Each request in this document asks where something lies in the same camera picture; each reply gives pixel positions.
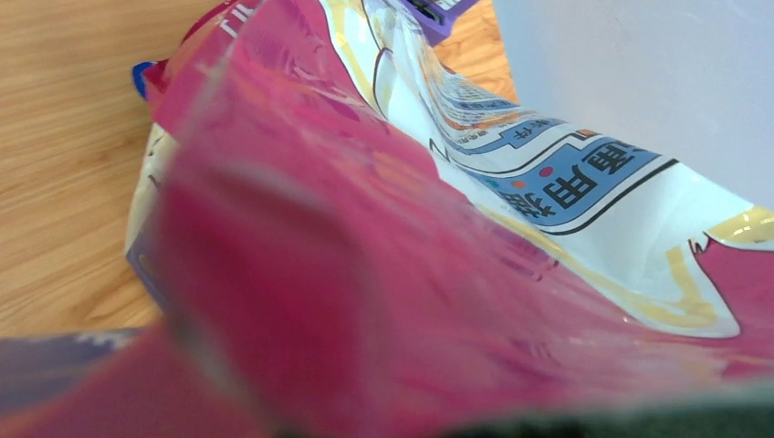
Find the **pink blue pet food bag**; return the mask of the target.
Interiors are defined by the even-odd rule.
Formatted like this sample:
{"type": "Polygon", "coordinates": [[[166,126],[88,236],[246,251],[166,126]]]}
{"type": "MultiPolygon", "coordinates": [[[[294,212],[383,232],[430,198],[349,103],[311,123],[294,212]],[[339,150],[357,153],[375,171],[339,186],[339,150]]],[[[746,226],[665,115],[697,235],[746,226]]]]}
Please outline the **pink blue pet food bag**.
{"type": "Polygon", "coordinates": [[[401,1],[224,1],[133,67],[141,331],[1,344],[4,437],[770,437],[773,213],[442,65],[401,1]]]}

